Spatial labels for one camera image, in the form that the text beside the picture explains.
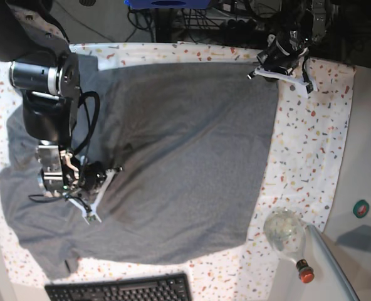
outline confetti-patterned tablecloth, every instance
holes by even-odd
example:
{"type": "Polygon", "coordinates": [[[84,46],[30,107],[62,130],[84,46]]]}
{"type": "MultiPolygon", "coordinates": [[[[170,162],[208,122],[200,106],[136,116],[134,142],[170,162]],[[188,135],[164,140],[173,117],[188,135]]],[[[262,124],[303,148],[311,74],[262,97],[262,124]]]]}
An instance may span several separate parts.
{"type": "MultiPolygon", "coordinates": [[[[73,49],[97,56],[102,70],[168,62],[251,63],[257,53],[188,43],[74,45],[73,49]]],[[[21,97],[9,84],[8,67],[9,64],[0,63],[0,170],[9,164],[6,120],[21,104],[21,97]]],[[[342,163],[354,70],[337,63],[311,60],[310,73],[316,78],[319,92],[313,92],[309,99],[297,95],[293,85],[279,82],[278,111],[268,166],[243,246],[172,266],[84,258],[76,273],[58,282],[115,280],[185,271],[194,300],[267,299],[278,259],[263,234],[265,217],[271,208],[287,206],[323,230],[342,163]]],[[[12,282],[41,287],[49,281],[7,226],[1,203],[0,244],[12,282]]]]}

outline blue box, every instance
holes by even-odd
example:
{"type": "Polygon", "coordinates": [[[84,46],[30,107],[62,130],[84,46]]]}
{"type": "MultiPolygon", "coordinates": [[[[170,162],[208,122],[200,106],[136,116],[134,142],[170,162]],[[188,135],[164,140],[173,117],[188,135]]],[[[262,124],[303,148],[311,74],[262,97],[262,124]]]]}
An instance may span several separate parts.
{"type": "Polygon", "coordinates": [[[134,9],[142,8],[195,8],[204,9],[211,0],[125,0],[124,3],[134,9]]]}

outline black keyboard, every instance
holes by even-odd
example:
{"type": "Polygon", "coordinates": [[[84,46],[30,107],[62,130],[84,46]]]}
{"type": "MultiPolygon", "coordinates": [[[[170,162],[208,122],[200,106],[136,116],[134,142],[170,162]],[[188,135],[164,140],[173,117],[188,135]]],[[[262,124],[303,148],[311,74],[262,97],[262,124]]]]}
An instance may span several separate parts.
{"type": "Polygon", "coordinates": [[[186,274],[116,282],[45,285],[51,301],[191,301],[186,274]]]}

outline bottle cap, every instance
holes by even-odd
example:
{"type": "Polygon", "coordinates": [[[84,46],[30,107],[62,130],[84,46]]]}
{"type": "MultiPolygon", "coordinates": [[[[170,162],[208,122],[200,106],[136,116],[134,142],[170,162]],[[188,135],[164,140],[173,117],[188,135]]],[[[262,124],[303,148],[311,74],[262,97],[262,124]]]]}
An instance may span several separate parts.
{"type": "Polygon", "coordinates": [[[313,270],[311,270],[310,268],[300,272],[300,280],[303,283],[310,283],[314,278],[315,275],[313,274],[313,270]]]}

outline glass bottle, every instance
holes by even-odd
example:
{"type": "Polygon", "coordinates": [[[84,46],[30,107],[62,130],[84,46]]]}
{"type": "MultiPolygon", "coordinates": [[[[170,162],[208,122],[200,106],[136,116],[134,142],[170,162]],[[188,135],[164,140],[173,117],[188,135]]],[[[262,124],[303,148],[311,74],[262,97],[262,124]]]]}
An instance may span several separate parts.
{"type": "Polygon", "coordinates": [[[263,226],[269,244],[280,258],[292,261],[303,283],[314,279],[313,269],[304,259],[305,227],[292,211],[276,208],[266,218],[263,226]]]}

